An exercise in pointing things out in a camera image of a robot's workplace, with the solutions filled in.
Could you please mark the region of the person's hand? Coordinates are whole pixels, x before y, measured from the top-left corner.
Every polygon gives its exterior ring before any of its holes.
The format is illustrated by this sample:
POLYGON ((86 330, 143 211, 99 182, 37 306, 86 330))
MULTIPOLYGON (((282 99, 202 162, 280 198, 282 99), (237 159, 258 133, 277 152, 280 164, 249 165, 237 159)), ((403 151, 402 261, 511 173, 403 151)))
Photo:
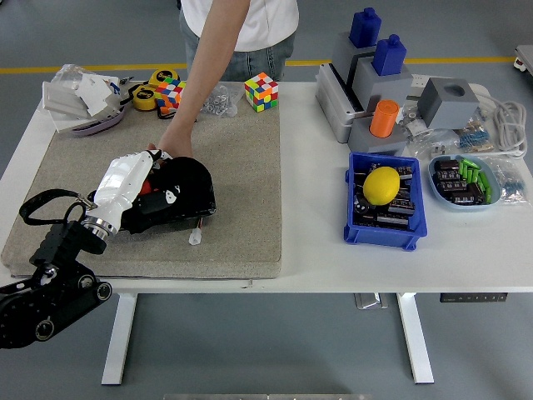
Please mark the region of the person's hand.
POLYGON ((158 144, 149 143, 147 150, 162 150, 172 158, 193 157, 192 140, 190 134, 163 134, 158 144))

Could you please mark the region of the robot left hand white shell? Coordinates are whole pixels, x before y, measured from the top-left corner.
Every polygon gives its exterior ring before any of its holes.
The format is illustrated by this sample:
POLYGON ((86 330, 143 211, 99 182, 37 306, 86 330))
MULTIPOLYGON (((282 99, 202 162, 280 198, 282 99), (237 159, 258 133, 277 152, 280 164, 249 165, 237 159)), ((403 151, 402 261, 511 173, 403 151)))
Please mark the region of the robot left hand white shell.
POLYGON ((149 172, 158 168, 159 160, 171 160, 165 151, 144 150, 111 161, 93 197, 94 208, 87 212, 85 223, 108 234, 121 227, 122 214, 132 208, 149 172))

